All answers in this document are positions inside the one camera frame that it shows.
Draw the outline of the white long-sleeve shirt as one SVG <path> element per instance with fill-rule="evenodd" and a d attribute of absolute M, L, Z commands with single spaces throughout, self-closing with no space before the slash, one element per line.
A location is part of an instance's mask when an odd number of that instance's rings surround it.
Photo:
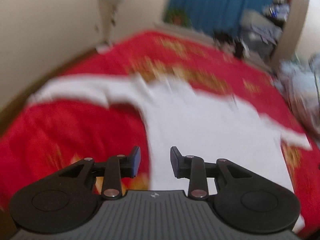
<path fill-rule="evenodd" d="M 129 103 L 142 117 L 148 141 L 151 190 L 186 190 L 174 177 L 170 149 L 207 162 L 228 159 L 289 190 L 293 188 L 281 143 L 312 147 L 304 133 L 260 114 L 245 100 L 218 96 L 174 76 L 146 82 L 140 75 L 72 75 L 50 80 L 30 103 L 72 99 L 108 107 Z"/>

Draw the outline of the red floral bed blanket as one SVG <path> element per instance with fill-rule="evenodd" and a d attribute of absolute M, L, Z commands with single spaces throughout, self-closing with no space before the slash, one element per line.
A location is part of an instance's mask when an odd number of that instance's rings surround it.
<path fill-rule="evenodd" d="M 146 82 L 170 75 L 193 89 L 238 97 L 304 133 L 309 151 L 281 143 L 293 188 L 251 171 L 252 178 L 229 179 L 220 191 L 217 180 L 208 178 L 207 200 L 188 198 L 188 189 L 151 190 L 146 130 L 135 107 L 72 99 L 30 103 L 31 94 L 1 136 L 1 207 L 17 225 L 14 239 L 300 239 L 319 232 L 319 149 L 269 75 L 215 48 L 145 31 L 58 77 L 136 74 Z M 119 199 L 100 198 L 102 177 L 90 190 L 60 176 L 87 157 L 101 163 L 129 155 L 135 146 L 138 173 L 121 180 Z"/>

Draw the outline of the black bag on sill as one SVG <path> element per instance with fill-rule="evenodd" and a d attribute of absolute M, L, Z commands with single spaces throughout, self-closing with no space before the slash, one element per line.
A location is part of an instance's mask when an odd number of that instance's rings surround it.
<path fill-rule="evenodd" d="M 215 46 L 227 53 L 231 54 L 237 59 L 244 60 L 249 58 L 249 48 L 240 38 L 233 38 L 224 31 L 213 31 L 213 41 Z"/>

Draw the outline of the plaid grey quilt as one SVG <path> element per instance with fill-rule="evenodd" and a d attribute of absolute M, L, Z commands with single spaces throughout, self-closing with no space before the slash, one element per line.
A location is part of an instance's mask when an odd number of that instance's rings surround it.
<path fill-rule="evenodd" d="M 296 119 L 319 138 L 319 53 L 311 55 L 308 64 L 281 61 L 274 85 Z"/>

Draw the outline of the clear plastic storage bin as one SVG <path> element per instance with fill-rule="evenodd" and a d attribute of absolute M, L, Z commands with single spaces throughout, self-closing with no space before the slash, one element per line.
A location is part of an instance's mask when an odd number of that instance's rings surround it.
<path fill-rule="evenodd" d="M 240 38 L 250 51 L 255 51 L 264 59 L 271 55 L 282 36 L 282 29 L 261 13 L 246 9 L 240 22 Z"/>

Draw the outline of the potted green plant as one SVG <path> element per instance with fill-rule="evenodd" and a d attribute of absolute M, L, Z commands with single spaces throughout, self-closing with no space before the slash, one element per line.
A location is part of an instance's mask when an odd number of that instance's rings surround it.
<path fill-rule="evenodd" d="M 192 23 L 187 13 L 182 9 L 170 8 L 165 12 L 163 21 L 168 24 L 191 28 Z"/>

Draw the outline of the blue curtain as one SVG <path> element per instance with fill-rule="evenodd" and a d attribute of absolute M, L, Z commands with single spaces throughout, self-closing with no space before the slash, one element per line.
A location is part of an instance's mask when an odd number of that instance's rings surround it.
<path fill-rule="evenodd" d="M 240 30 L 242 13 L 246 9 L 262 12 L 273 0 L 169 0 L 167 9 L 184 10 L 194 29 L 212 35 L 213 31 L 224 31 L 236 36 Z"/>

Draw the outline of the wooden wardrobe panel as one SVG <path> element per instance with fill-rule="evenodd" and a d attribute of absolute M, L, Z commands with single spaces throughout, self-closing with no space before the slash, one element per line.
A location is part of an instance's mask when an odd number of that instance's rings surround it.
<path fill-rule="evenodd" d="M 294 54 L 306 20 L 309 1 L 291 0 L 290 13 L 283 34 L 268 63 L 272 70 L 276 70 L 281 61 L 289 60 Z"/>

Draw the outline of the white standing fan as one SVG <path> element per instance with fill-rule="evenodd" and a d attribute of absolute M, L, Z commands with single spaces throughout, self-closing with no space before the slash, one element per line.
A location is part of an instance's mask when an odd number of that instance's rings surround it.
<path fill-rule="evenodd" d="M 113 47 L 118 10 L 124 1 L 125 0 L 98 0 L 100 27 L 103 36 L 103 41 L 95 48 L 98 54 L 103 54 Z"/>

